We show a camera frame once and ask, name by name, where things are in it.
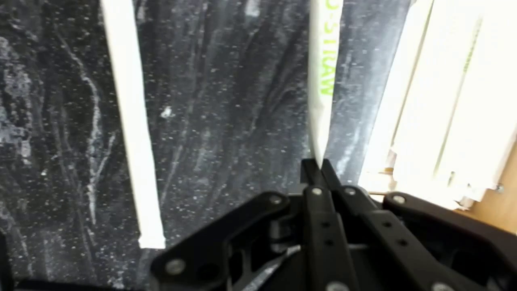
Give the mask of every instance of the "white tube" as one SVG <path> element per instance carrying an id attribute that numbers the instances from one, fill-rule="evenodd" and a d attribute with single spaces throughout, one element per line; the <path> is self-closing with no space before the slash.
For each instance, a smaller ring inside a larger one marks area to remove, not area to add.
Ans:
<path id="1" fill-rule="evenodd" d="M 343 0 L 311 0 L 309 129 L 311 149 L 320 168 L 333 113 L 341 10 Z"/>
<path id="2" fill-rule="evenodd" d="M 102 0 L 102 14 L 141 229 L 140 244 L 143 249 L 164 249 L 165 236 L 148 128 L 143 61 L 133 0 Z"/>

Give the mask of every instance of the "black plastic part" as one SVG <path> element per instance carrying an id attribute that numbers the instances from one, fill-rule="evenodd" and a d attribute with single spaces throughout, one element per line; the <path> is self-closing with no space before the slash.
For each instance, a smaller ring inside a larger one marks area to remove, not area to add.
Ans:
<path id="1" fill-rule="evenodd" d="M 392 212 L 377 210 L 364 213 L 362 220 L 375 233 L 383 249 L 392 254 L 392 259 L 401 267 L 404 271 L 401 276 L 411 281 L 413 289 L 429 291 L 437 283 L 453 289 L 484 289 L 437 262 L 425 246 L 422 246 Z"/>
<path id="2" fill-rule="evenodd" d="M 327 158 L 324 160 L 322 168 L 314 158 L 303 160 L 301 174 L 303 183 L 309 186 L 329 189 L 332 194 L 341 191 L 340 178 Z"/>
<path id="3" fill-rule="evenodd" d="M 514 234 L 403 192 L 387 195 L 383 207 L 400 215 L 443 265 L 484 286 L 517 289 Z"/>
<path id="4" fill-rule="evenodd" d="M 306 237 L 303 252 L 308 255 L 311 289 L 325 291 L 332 283 L 340 283 L 350 291 L 359 289 L 350 244 L 330 191 L 308 187 L 304 197 Z"/>
<path id="5" fill-rule="evenodd" d="M 351 246 L 354 268 L 361 289 L 366 291 L 400 291 L 413 289 L 403 270 L 393 263 L 393 259 L 382 247 L 371 244 Z"/>
<path id="6" fill-rule="evenodd" d="M 338 200 L 348 210 L 348 216 L 359 216 L 379 208 L 379 205 L 371 199 L 366 189 L 353 184 L 341 187 Z"/>
<path id="7" fill-rule="evenodd" d="M 303 239 L 303 207 L 304 199 L 301 195 L 290 197 L 291 205 L 287 213 L 270 221 L 270 242 L 274 252 L 287 252 L 291 246 L 296 246 Z"/>
<path id="8" fill-rule="evenodd" d="M 236 289 L 249 283 L 267 263 L 283 254 L 270 247 L 270 221 L 288 212 L 290 199 L 278 192 L 261 194 L 225 215 L 152 262 L 156 291 Z M 170 262 L 182 271 L 169 271 Z"/>
<path id="9" fill-rule="evenodd" d="M 293 254 L 261 286 L 261 291 L 311 291 L 306 265 L 306 257 L 301 252 Z"/>

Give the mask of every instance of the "black granite surface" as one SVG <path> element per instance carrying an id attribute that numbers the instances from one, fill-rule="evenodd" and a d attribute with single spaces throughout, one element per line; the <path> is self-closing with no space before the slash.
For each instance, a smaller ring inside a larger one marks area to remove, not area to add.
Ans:
<path id="1" fill-rule="evenodd" d="M 140 0 L 169 246 L 309 157 L 306 0 Z M 329 158 L 358 181 L 408 0 L 348 0 Z M 97 0 L 0 0 L 0 229 L 17 278 L 143 286 Z"/>

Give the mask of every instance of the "black mechanism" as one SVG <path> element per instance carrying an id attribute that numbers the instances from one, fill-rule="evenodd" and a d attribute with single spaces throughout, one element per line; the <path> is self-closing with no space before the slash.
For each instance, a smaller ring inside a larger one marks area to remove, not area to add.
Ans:
<path id="1" fill-rule="evenodd" d="M 159 255 L 152 291 L 245 289 L 266 273 L 261 291 L 517 291 L 514 234 L 403 192 L 377 204 L 329 160 L 303 160 L 303 183 L 301 195 L 264 192 Z M 4 289 L 80 286 L 17 283 L 2 267 Z"/>

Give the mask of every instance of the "screw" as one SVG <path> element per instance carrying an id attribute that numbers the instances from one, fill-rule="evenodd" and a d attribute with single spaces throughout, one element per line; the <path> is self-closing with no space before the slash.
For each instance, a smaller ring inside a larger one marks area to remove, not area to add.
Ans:
<path id="1" fill-rule="evenodd" d="M 350 288 L 341 281 L 332 281 L 327 284 L 327 291 L 350 291 Z"/>
<path id="2" fill-rule="evenodd" d="M 356 195 L 356 189 L 354 187 L 345 187 L 345 192 L 350 195 Z"/>
<path id="3" fill-rule="evenodd" d="M 403 195 L 393 195 L 393 200 L 398 204 L 406 204 L 406 197 L 403 197 Z"/>
<path id="4" fill-rule="evenodd" d="M 505 192 L 505 184 L 498 184 L 497 192 L 503 194 Z"/>
<path id="5" fill-rule="evenodd" d="M 270 202 L 272 202 L 272 204 L 282 204 L 282 197 L 272 195 L 272 197 L 270 197 Z"/>
<path id="6" fill-rule="evenodd" d="M 455 291 L 450 284 L 445 284 L 442 281 L 437 281 L 432 288 L 432 291 Z"/>
<path id="7" fill-rule="evenodd" d="M 180 275 L 185 271 L 185 267 L 186 267 L 185 260 L 175 259 L 165 265 L 165 270 L 170 275 Z"/>
<path id="8" fill-rule="evenodd" d="M 312 194 L 316 194 L 316 195 L 322 195 L 322 194 L 324 194 L 324 191 L 322 191 L 320 187 L 312 187 Z"/>

